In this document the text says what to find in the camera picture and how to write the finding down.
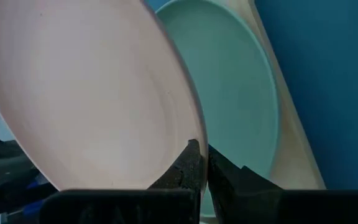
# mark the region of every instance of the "blue background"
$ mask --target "blue background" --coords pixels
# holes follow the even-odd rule
[[[358,189],[358,1],[255,4],[327,188]]]

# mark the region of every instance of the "blue object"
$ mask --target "blue object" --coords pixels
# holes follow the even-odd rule
[[[358,1],[255,0],[329,189],[358,189]]]

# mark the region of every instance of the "plate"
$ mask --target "plate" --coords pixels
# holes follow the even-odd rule
[[[157,16],[195,83],[210,145],[238,167],[269,177],[278,99],[270,62],[255,35],[233,12],[209,1],[169,2]],[[201,213],[214,213],[210,196]]]
[[[0,1],[0,114],[57,189],[146,189],[189,139],[207,160],[197,101],[140,1]]]

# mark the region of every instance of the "black object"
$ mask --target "black object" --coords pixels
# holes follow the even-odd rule
[[[188,147],[148,190],[60,192],[43,223],[199,223],[202,160]],[[208,182],[219,223],[358,223],[358,191],[283,190],[209,147]]]

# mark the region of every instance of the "teal plate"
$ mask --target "teal plate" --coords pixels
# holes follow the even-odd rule
[[[193,79],[210,145],[268,178],[280,116],[272,68],[255,35],[210,1],[172,1],[157,16]],[[201,213],[213,211],[207,190]]]

